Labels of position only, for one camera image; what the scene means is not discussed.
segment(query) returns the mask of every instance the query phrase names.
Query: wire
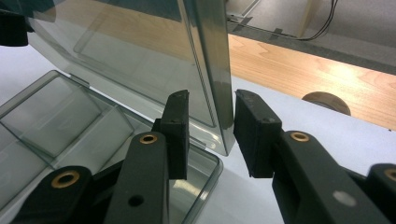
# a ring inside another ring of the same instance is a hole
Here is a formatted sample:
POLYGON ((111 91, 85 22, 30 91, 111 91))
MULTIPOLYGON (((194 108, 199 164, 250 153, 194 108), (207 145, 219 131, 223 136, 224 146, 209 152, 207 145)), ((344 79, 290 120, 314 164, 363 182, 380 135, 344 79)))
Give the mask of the wire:
POLYGON ((320 28, 320 30, 316 34, 314 34, 313 36, 308 37, 308 38, 297 38, 297 37, 295 37, 293 35, 278 34, 278 33, 275 33, 275 32, 272 32, 272 31, 263 30, 263 29, 260 29, 260 28, 257 28, 257 27, 253 27, 253 26, 249 26, 249 25, 245 25, 245 24, 240 24, 240 23, 235 22, 235 21, 232 21, 232 23, 236 23, 236 24, 238 24, 238 26, 248 27, 248 28, 251 28, 251 29, 254 29, 254 30, 259 30, 259 31, 264 31, 264 32, 270 33, 272 35, 282 36, 282 37, 289 38, 289 39, 301 40, 301 41, 310 41, 310 40, 316 39, 316 38, 320 37, 321 35, 323 35, 323 33, 329 28, 330 23, 332 22, 332 18, 334 17, 334 11, 335 11, 335 7, 337 6, 337 3, 338 3, 338 0, 332 0, 332 8, 330 10, 329 17, 327 18, 327 20, 325 21, 323 26, 320 28))

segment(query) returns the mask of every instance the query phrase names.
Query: wooden board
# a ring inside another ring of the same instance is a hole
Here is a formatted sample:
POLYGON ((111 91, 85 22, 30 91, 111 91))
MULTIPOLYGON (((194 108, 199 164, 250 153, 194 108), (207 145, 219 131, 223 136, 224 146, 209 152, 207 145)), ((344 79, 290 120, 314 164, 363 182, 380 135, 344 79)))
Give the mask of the wooden board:
POLYGON ((232 75, 303 98, 326 91, 352 117, 396 130, 396 76, 229 35, 232 75))

